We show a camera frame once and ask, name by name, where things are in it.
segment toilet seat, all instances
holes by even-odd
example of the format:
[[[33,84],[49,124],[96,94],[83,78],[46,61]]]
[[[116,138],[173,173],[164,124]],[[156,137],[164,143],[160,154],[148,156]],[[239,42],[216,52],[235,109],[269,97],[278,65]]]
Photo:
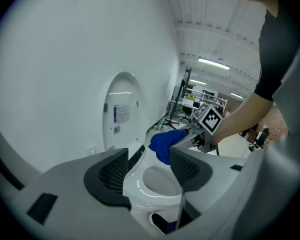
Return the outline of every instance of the toilet seat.
[[[148,147],[145,148],[144,157],[135,169],[123,182],[123,195],[130,199],[132,207],[142,210],[160,211],[178,207],[181,202],[181,187],[178,185],[179,193],[177,195],[164,195],[150,190],[144,183],[144,172],[149,168],[159,168],[166,174],[174,177],[170,166],[160,162],[156,154]]]

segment blue and white label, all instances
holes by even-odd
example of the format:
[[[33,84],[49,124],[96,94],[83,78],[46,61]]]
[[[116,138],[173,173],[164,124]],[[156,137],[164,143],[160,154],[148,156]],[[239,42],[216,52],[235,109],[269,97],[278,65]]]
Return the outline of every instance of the blue and white label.
[[[115,105],[113,108],[113,121],[122,124],[130,120],[130,107],[125,104]]]

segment black sleeve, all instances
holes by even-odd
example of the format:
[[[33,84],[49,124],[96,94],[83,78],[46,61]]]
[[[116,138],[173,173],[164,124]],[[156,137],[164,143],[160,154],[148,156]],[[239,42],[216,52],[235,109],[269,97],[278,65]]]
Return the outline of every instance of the black sleeve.
[[[277,17],[267,11],[259,38],[261,71],[254,93],[273,101],[299,45],[298,29],[284,7],[279,5]]]

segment ceiling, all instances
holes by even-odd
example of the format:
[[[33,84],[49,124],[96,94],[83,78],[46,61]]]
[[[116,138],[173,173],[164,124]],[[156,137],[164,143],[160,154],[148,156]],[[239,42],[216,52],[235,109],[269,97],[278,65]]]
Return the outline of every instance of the ceiling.
[[[259,37],[266,8],[246,0],[166,0],[177,31],[180,60],[191,79],[246,98],[260,74]],[[198,62],[219,62],[225,70]]]

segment black chair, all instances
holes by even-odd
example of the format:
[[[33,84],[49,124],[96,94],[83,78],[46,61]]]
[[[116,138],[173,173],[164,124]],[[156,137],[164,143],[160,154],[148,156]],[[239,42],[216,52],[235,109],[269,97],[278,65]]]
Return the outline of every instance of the black chair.
[[[260,137],[258,139],[254,139],[254,142],[257,146],[261,147],[263,144],[265,144],[265,140],[266,138],[269,136],[269,129],[268,128],[265,128]]]
[[[190,117],[192,114],[192,108],[187,106],[182,106],[181,110],[183,111],[183,113],[185,113],[185,115],[178,115],[178,118],[181,118],[181,120],[186,119],[190,123],[190,119],[188,117]]]

